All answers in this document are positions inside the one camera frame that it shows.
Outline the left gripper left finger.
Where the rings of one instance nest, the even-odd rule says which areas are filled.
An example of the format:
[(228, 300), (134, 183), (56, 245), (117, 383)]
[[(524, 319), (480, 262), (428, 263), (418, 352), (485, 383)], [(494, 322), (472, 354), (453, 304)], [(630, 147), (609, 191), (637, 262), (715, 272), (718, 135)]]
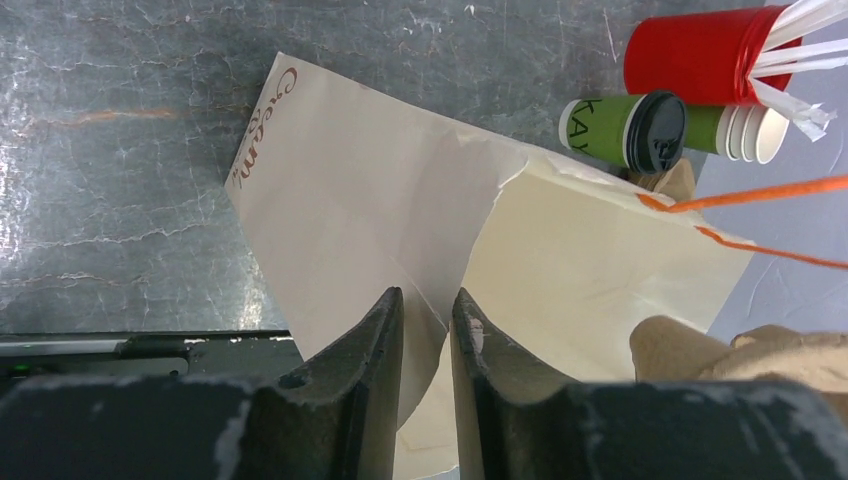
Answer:
[(388, 479), (403, 294), (276, 377), (40, 375), (1, 392), (5, 479)]

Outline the green paper coffee cup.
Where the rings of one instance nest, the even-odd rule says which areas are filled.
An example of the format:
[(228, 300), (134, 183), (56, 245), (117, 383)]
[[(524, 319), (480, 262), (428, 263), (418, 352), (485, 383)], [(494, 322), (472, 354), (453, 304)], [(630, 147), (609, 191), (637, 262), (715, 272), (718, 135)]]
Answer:
[(644, 95), (575, 99), (563, 109), (558, 136), (573, 152), (618, 167), (628, 167), (630, 124)]

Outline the brown cardboard cup carrier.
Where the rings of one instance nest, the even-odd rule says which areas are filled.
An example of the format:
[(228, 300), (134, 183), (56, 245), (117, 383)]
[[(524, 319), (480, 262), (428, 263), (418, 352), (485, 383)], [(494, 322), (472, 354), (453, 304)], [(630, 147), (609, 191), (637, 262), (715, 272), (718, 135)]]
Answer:
[(724, 344), (666, 316), (629, 337), (638, 381), (790, 380), (818, 391), (847, 421), (847, 335), (763, 325)]

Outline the black cup lid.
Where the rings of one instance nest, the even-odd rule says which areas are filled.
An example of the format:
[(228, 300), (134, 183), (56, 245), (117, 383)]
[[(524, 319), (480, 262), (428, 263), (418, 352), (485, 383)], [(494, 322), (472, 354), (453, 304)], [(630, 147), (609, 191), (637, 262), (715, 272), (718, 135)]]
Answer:
[(624, 153), (627, 167), (637, 173), (665, 173), (682, 156), (688, 114), (684, 102), (669, 91), (642, 96), (632, 109)]

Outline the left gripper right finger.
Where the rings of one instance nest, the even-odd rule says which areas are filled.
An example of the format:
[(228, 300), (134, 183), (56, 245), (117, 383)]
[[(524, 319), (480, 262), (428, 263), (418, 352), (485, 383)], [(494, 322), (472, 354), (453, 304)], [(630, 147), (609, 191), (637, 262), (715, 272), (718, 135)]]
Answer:
[(843, 479), (847, 430), (787, 380), (582, 383), (461, 290), (450, 342), (465, 479)]

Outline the paper takeout bag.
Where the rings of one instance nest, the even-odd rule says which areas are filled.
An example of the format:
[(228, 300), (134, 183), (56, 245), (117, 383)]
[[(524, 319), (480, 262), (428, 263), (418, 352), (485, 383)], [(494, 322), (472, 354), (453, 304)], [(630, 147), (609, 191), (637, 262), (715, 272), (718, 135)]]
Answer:
[(708, 335), (757, 246), (569, 157), (278, 54), (226, 189), (305, 359), (404, 299), (393, 475), (459, 468), (450, 327), (466, 290), (582, 383), (635, 379), (653, 316)]

